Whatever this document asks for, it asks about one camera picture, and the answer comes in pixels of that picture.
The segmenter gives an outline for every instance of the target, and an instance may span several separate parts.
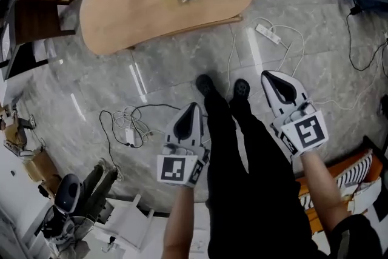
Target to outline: white furniture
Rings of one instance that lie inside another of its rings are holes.
[[[145,216],[137,208],[140,198],[139,194],[132,202],[108,198],[105,207],[108,210],[112,207],[113,210],[105,224],[95,223],[92,232],[96,238],[108,243],[110,237],[115,237],[115,244],[118,244],[120,248],[132,248],[139,252],[154,213],[152,209]]]
[[[123,259],[155,259],[160,258],[163,249],[163,236],[168,218],[154,217],[151,210],[145,216],[138,208],[141,196],[137,195],[133,202],[107,199],[105,205],[108,220],[105,224],[96,222],[91,234],[104,241],[104,250],[108,249],[110,237],[115,237],[114,247],[125,250]],[[210,239],[209,211],[204,203],[194,205],[195,223],[191,259],[207,259],[207,246]]]

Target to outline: oval wooden tabletop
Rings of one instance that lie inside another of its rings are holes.
[[[139,42],[240,14],[252,0],[82,0],[87,47],[111,54]]]

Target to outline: wall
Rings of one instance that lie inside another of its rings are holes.
[[[32,214],[31,209],[43,208],[48,199],[39,193],[38,183],[34,183],[28,177],[22,159],[17,158],[2,145],[3,140],[4,135],[1,132],[0,206],[18,227],[21,221],[26,221],[26,215]],[[15,172],[15,176],[12,176],[11,170]]]
[[[12,233],[10,223],[0,219],[0,257],[3,259],[23,259],[23,251],[20,249],[15,236]]]

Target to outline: black cable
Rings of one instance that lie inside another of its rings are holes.
[[[349,32],[349,60],[350,60],[350,63],[352,64],[352,67],[353,67],[355,70],[357,70],[357,71],[359,71],[359,72],[363,72],[365,69],[368,69],[368,68],[370,67],[370,65],[372,64],[373,60],[375,59],[376,54],[377,54],[377,52],[380,50],[380,48],[381,48],[382,46],[384,46],[384,45],[385,45],[385,47],[388,45],[388,40],[385,40],[382,44],[380,44],[380,45],[378,46],[378,48],[374,51],[373,56],[372,56],[372,58],[370,59],[370,62],[368,63],[368,65],[366,65],[366,66],[365,66],[364,68],[362,68],[362,69],[357,68],[357,67],[354,65],[353,61],[352,61],[352,34],[350,33],[350,27],[349,27],[349,21],[348,21],[348,18],[349,18],[350,15],[352,15],[352,14],[349,13],[349,14],[346,16],[346,26],[347,26],[347,31]]]
[[[382,66],[382,68],[383,68],[384,76],[386,76],[386,77],[388,78],[388,75],[387,75],[386,70],[385,70],[385,68],[384,68],[384,49],[383,49],[383,52],[382,52],[382,54],[381,54],[381,66]]]
[[[146,104],[146,105],[143,105],[143,106],[135,107],[135,109],[132,110],[130,116],[131,116],[131,118],[133,118],[133,113],[134,113],[136,110],[137,110],[137,111],[140,113],[140,115],[141,115],[140,108],[145,108],[145,107],[160,107],[160,106],[166,106],[166,107],[170,107],[170,108],[172,108],[172,109],[180,110],[179,108],[174,107],[174,106],[171,106],[171,105],[168,105],[168,104]],[[141,137],[141,134],[140,134],[139,130],[138,130],[136,127],[134,127],[134,129],[136,130],[136,132],[138,133],[138,135]],[[130,146],[131,146],[132,148],[139,149],[139,148],[141,148],[143,145],[144,145],[144,141],[143,141],[143,139],[141,139],[141,144],[140,144],[140,146],[135,146],[134,144],[131,144]]]
[[[136,110],[141,114],[140,108],[145,108],[145,107],[162,107],[162,106],[164,106],[164,107],[169,107],[169,108],[172,108],[172,109],[175,109],[175,110],[181,110],[181,109],[178,108],[178,107],[175,107],[175,106],[172,106],[172,105],[168,105],[168,104],[146,104],[146,105],[142,105],[142,106],[135,107],[135,108],[132,110],[130,116],[131,116],[131,118],[133,118],[133,114],[134,114],[134,112],[135,112]],[[113,125],[114,125],[113,115],[112,115],[109,111],[107,111],[107,110],[102,110],[102,111],[100,112],[100,114],[99,114],[99,122],[100,122],[100,124],[101,124],[102,129],[104,130],[105,136],[107,137],[107,141],[108,141],[108,150],[109,150],[110,158],[112,159],[112,163],[113,163],[113,164],[116,166],[116,168],[117,168],[117,165],[115,164],[115,162],[114,162],[114,160],[113,160],[113,157],[112,157],[112,154],[111,154],[111,151],[110,151],[111,148],[110,148],[110,140],[109,140],[109,137],[108,137],[108,133],[107,133],[107,131],[105,130],[104,125],[103,125],[103,123],[102,123],[102,121],[101,121],[101,115],[102,115],[103,112],[108,113],[108,114],[110,115],[110,120],[112,121],[112,133],[113,133],[113,136],[115,137],[115,140],[116,140],[118,143],[123,144],[123,145],[125,145],[125,146],[127,146],[127,147],[134,148],[134,149],[139,149],[139,148],[141,148],[141,147],[144,145],[144,141],[141,140],[140,146],[135,146],[134,144],[123,143],[122,141],[118,140],[117,137],[116,137],[115,131],[113,130]],[[135,128],[136,132],[138,133],[138,135],[141,137],[141,133],[139,132],[139,130],[138,130],[136,127],[134,127],[134,128]]]
[[[105,136],[107,137],[107,141],[108,141],[108,152],[109,152],[110,158],[112,159],[113,165],[114,165],[114,166],[116,167],[116,169],[118,170],[117,165],[116,165],[115,161],[113,160],[112,154],[110,153],[110,140],[109,140],[109,137],[108,137],[108,133],[107,133],[107,131],[105,130],[104,125],[103,125],[103,123],[102,123],[102,121],[101,121],[101,115],[102,115],[103,112],[106,112],[106,113],[108,113],[108,114],[110,115],[110,119],[111,119],[111,121],[112,121],[112,133],[113,133],[113,136],[115,137],[115,139],[116,139],[120,144],[123,144],[123,145],[125,145],[125,146],[129,146],[129,143],[124,144],[124,143],[122,143],[121,141],[119,141],[119,140],[116,138],[115,131],[113,130],[113,116],[112,116],[112,114],[111,114],[109,111],[102,110],[102,111],[99,113],[99,122],[100,122],[100,124],[101,124],[102,129],[104,130]]]

